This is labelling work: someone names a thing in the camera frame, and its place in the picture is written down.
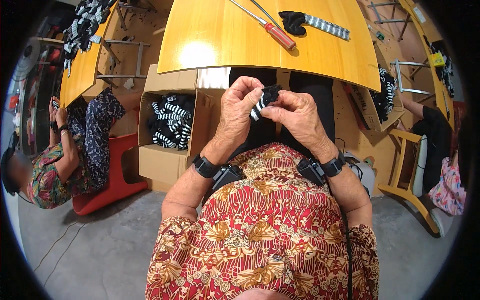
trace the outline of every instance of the navy floral skirt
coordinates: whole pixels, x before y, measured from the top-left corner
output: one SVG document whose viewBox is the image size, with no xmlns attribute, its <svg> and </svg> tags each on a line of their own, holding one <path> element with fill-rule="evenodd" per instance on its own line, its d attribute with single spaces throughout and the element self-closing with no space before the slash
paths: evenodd
<svg viewBox="0 0 480 300">
<path fill-rule="evenodd" d="M 125 108 L 112 90 L 106 88 L 90 103 L 80 97 L 67 110 L 72 135 L 85 137 L 84 157 L 95 189 L 99 190 L 107 183 L 110 171 L 110 129 L 114 119 L 120 120 L 125 115 Z"/>
</svg>

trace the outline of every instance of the floral shirt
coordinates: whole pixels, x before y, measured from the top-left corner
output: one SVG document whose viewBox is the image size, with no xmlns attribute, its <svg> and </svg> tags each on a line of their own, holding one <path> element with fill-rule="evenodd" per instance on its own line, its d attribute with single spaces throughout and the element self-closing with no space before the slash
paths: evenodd
<svg viewBox="0 0 480 300">
<path fill-rule="evenodd" d="M 80 163 L 65 184 L 61 183 L 55 167 L 55 163 L 63 157 L 62 143 L 45 149 L 33 161 L 33 178 L 28 185 L 28 191 L 30 200 L 40 208 L 55 208 L 77 195 L 94 190 L 82 154 L 84 139 L 79 134 L 74 136 L 73 139 L 78 149 Z"/>
<path fill-rule="evenodd" d="M 449 166 L 449 162 L 449 157 L 443 159 L 440 182 L 430 190 L 428 196 L 437 207 L 451 215 L 458 216 L 463 214 L 467 193 L 460 186 L 462 181 L 458 163 Z"/>
<path fill-rule="evenodd" d="M 347 299 L 345 226 L 327 185 L 297 172 L 303 156 L 269 144 L 235 157 L 247 179 L 205 203 L 198 221 L 171 217 L 160 225 L 145 296 L 232 299 L 252 288 L 292 299 Z M 375 234 L 350 228 L 354 299 L 378 299 Z"/>
</svg>

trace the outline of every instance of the red screwdriver handle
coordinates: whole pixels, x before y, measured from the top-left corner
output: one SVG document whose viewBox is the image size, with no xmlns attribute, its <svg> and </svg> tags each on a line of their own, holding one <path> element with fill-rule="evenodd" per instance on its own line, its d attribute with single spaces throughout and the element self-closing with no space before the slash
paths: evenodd
<svg viewBox="0 0 480 300">
<path fill-rule="evenodd" d="M 288 50 L 292 51 L 297 47 L 297 43 L 292 40 L 287 34 L 280 30 L 280 28 L 273 26 L 271 23 L 267 23 L 264 26 L 265 30 L 271 34 L 281 45 Z"/>
</svg>

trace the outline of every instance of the watch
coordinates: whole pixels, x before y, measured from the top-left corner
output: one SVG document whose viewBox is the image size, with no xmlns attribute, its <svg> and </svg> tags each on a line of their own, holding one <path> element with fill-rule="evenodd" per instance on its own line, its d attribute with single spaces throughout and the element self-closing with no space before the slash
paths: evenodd
<svg viewBox="0 0 480 300">
<path fill-rule="evenodd" d="M 193 159 L 195 170 L 204 178 L 212 178 L 220 170 L 221 166 L 215 166 L 205 157 L 200 158 L 200 154 Z"/>
<path fill-rule="evenodd" d="M 325 172 L 327 177 L 335 177 L 342 171 L 342 167 L 346 165 L 345 157 L 343 153 L 338 151 L 338 158 L 334 158 L 327 162 L 326 164 L 321 164 L 320 167 Z"/>
<path fill-rule="evenodd" d="M 65 125 L 63 125 L 62 127 L 60 127 L 60 128 L 59 128 L 59 132 L 62 132 L 62 131 L 65 130 L 65 129 L 68 130 L 68 125 L 67 125 L 67 124 L 65 124 Z"/>
<path fill-rule="evenodd" d="M 57 121 L 50 121 L 50 128 L 53 130 L 54 133 L 59 132 L 59 127 L 57 125 Z"/>
</svg>

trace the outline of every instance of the screwdriver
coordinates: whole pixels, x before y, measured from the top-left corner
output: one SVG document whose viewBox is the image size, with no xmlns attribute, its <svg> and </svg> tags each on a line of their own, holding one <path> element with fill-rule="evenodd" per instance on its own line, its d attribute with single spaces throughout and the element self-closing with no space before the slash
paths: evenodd
<svg viewBox="0 0 480 300">
<path fill-rule="evenodd" d="M 289 36 L 287 36 L 287 34 L 285 34 L 280 28 L 273 26 L 272 23 L 269 23 L 262 18 L 257 17 L 256 15 L 254 15 L 253 13 L 245 9 L 243 6 L 236 3 L 234 0 L 230 0 L 230 1 L 232 1 L 235 5 L 237 5 L 241 9 L 243 9 L 247 14 L 254 17 L 258 21 L 258 23 L 260 23 L 263 26 L 263 28 L 265 28 L 265 30 L 269 34 L 271 34 L 273 38 L 277 40 L 277 42 L 280 43 L 282 46 L 284 46 L 288 50 L 293 50 L 297 47 L 297 43 L 295 43 L 294 40 L 292 40 Z"/>
</svg>

